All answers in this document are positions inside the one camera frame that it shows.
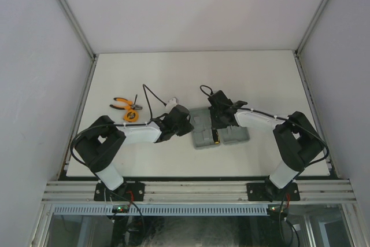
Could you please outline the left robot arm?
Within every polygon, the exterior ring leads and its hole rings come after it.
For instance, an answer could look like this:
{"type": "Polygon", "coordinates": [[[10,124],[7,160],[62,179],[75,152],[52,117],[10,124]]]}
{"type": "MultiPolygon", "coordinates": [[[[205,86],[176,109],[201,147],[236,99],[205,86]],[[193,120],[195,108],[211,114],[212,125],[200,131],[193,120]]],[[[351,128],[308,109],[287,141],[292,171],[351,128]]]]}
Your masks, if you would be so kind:
{"type": "Polygon", "coordinates": [[[86,166],[106,187],[115,201],[122,200],[127,187],[123,176],[113,164],[122,146],[135,143],[161,143],[174,135],[182,137],[194,129],[190,111],[175,105],[169,112],[143,124],[117,124],[109,116],[99,117],[72,140],[72,157],[86,166]]]}

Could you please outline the grey plastic tool case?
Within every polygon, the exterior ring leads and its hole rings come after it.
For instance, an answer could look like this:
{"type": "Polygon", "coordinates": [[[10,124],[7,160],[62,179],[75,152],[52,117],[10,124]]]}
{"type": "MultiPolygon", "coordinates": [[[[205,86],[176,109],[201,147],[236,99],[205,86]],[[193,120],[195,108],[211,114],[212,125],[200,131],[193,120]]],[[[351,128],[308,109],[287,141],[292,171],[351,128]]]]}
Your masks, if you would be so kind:
{"type": "Polygon", "coordinates": [[[224,129],[213,129],[208,108],[190,110],[190,123],[194,126],[191,132],[193,146],[196,150],[215,148],[218,145],[236,145],[250,140],[246,127],[229,126],[224,129]],[[219,144],[214,144],[212,130],[219,134],[219,144]]]}

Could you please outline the black yellow screwdriver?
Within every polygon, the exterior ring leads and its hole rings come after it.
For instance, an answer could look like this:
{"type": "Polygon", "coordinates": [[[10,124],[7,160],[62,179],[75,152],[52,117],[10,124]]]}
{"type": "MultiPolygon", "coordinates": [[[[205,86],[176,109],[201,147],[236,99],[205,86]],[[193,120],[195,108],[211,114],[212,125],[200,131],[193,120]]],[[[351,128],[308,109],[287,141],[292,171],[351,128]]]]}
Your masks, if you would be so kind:
{"type": "Polygon", "coordinates": [[[219,144],[220,143],[220,140],[219,140],[219,134],[217,132],[217,130],[212,130],[212,136],[213,136],[213,141],[214,141],[214,144],[219,144]]]}

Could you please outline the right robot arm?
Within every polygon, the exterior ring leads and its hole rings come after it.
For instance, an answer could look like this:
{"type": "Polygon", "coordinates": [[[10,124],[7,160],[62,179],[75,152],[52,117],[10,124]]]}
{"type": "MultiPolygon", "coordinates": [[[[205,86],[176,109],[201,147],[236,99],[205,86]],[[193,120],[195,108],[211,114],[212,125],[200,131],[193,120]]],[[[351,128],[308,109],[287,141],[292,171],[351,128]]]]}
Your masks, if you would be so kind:
{"type": "Polygon", "coordinates": [[[205,95],[214,129],[259,127],[273,133],[281,162],[264,182],[262,194],[269,201],[284,198],[288,187],[307,167],[325,160],[330,153],[302,112],[282,117],[250,108],[245,101],[232,102],[221,90],[210,90],[205,95]]]}

